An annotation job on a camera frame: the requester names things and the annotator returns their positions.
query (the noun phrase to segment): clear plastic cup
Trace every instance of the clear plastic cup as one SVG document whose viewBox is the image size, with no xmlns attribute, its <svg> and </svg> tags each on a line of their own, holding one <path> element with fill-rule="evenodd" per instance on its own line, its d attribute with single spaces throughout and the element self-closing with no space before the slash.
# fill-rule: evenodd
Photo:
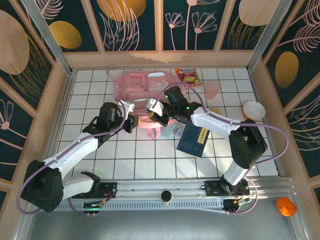
<svg viewBox="0 0 320 240">
<path fill-rule="evenodd" d="M 220 90 L 219 81 L 206 81 L 205 85 L 205 98 L 213 100 Z"/>
</svg>

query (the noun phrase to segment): wallpaper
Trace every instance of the wallpaper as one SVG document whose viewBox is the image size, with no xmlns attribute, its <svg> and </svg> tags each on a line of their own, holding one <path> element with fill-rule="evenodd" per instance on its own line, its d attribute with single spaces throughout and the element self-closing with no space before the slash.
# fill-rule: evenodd
<svg viewBox="0 0 320 240">
<path fill-rule="evenodd" d="M 11 181 L 33 118 L 0 90 L 0 179 Z"/>
<path fill-rule="evenodd" d="M 318 199 L 318 202 L 320 204 L 320 187 L 315 188 L 314 192 L 315 192 L 316 198 Z"/>
<path fill-rule="evenodd" d="M 163 50 L 213 50 L 227 0 L 164 0 Z"/>
<path fill-rule="evenodd" d="M 2 209 L 2 205 L 5 202 L 6 195 L 7 195 L 7 193 L 5 191 L 0 191 L 0 212 Z"/>
<path fill-rule="evenodd" d="M 63 52 L 98 51 L 80 0 L 34 1 Z"/>
<path fill-rule="evenodd" d="M 105 51 L 156 50 L 154 0 L 90 0 Z"/>
<path fill-rule="evenodd" d="M 221 50 L 253 50 L 280 0 L 236 0 Z"/>
<path fill-rule="evenodd" d="M 37 109 L 51 63 L 8 0 L 0 1 L 0 79 Z"/>
<path fill-rule="evenodd" d="M 278 36 L 280 30 L 282 29 L 283 25 L 285 24 L 285 22 L 287 21 L 287 18 L 289 17 L 289 15 L 292 12 L 292 9 L 294 8 L 294 6 L 296 5 L 296 3 L 298 2 L 298 0 L 292 0 L 291 5 L 288 9 L 288 11 L 286 12 L 285 16 L 283 17 L 280 25 L 278 26 L 277 30 L 275 31 L 272 39 L 270 40 L 268 46 L 266 46 L 266 49 L 264 50 L 262 57 L 264 58 L 267 53 L 269 52 L 269 49 L 271 48 L 272 44 L 274 44 L 274 40 L 276 39 L 276 37 Z"/>
<path fill-rule="evenodd" d="M 282 106 L 320 72 L 320 0 L 306 0 L 266 63 Z"/>
<path fill-rule="evenodd" d="M 309 177 L 320 174 L 320 86 L 286 116 Z"/>
</svg>

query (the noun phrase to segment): black mount bracket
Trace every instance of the black mount bracket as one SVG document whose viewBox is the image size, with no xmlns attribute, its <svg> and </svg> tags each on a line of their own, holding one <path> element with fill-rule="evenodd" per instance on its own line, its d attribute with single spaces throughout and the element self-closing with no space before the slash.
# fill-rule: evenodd
<svg viewBox="0 0 320 240">
<path fill-rule="evenodd" d="M 220 180 L 205 181 L 201 189 L 205 190 L 207 197 L 250 195 L 248 182 L 244 179 L 240 181 L 237 188 L 235 188 L 231 193 L 225 191 L 221 187 Z"/>
<path fill-rule="evenodd" d="M 116 182 L 100 182 L 96 193 L 89 191 L 74 195 L 73 199 L 114 199 L 117 195 Z"/>
</svg>

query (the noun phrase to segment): white robotic arm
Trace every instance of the white robotic arm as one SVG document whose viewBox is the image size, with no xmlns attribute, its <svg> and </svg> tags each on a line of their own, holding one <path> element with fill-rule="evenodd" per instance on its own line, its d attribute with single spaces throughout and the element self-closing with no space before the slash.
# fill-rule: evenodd
<svg viewBox="0 0 320 240">
<path fill-rule="evenodd" d="M 230 141 L 233 162 L 226 173 L 221 177 L 217 188 L 224 196 L 231 195 L 238 190 L 242 178 L 250 166 L 266 151 L 267 145 L 257 127 L 240 127 L 226 122 L 240 123 L 238 120 L 226 118 L 212 111 L 202 108 L 199 103 L 188 101 L 183 97 L 179 87 L 171 87 L 165 94 L 170 102 L 158 102 L 150 99 L 147 108 L 150 119 L 166 126 L 169 119 L 176 119 L 185 124 L 192 124 L 215 132 Z M 100 178 L 90 172 L 81 172 L 72 178 L 72 181 L 63 181 L 67 173 L 86 155 L 95 151 L 111 136 L 104 134 L 99 137 L 89 137 L 100 133 L 109 133 L 121 125 L 123 118 L 127 119 L 121 127 L 128 133 L 139 124 L 139 119 L 128 115 L 134 106 L 131 102 L 124 103 L 124 111 L 119 110 L 116 104 L 106 102 L 100 109 L 98 117 L 83 129 L 80 136 L 69 146 L 46 159 L 43 162 L 34 160 L 28 166 L 25 179 L 47 163 L 55 160 L 53 164 L 38 173 L 22 191 L 21 197 L 38 206 L 46 212 L 53 211 L 63 199 L 81 194 L 92 193 L 97 196 L 100 191 Z"/>
</svg>

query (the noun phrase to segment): orange object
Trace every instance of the orange object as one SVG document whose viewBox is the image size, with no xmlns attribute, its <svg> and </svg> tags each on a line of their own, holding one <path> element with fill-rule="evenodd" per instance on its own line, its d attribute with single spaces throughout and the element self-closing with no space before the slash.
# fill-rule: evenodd
<svg viewBox="0 0 320 240">
<path fill-rule="evenodd" d="M 291 217 L 297 212 L 296 205 L 287 197 L 280 197 L 276 201 L 276 207 L 279 212 L 286 217 Z"/>
</svg>

